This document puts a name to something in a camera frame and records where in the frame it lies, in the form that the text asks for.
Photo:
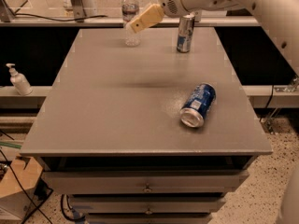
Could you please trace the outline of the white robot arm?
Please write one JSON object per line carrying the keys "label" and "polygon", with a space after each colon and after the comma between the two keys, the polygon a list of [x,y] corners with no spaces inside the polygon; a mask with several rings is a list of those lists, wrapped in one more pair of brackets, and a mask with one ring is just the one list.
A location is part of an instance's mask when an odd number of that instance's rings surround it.
{"label": "white robot arm", "polygon": [[[292,70],[299,72],[299,0],[158,0],[146,6],[131,27],[139,32],[162,21],[197,10],[246,9],[261,25]],[[298,157],[283,151],[298,149],[296,141],[286,147],[271,140],[275,152],[257,160],[253,176],[228,196],[210,224],[298,224]]]}

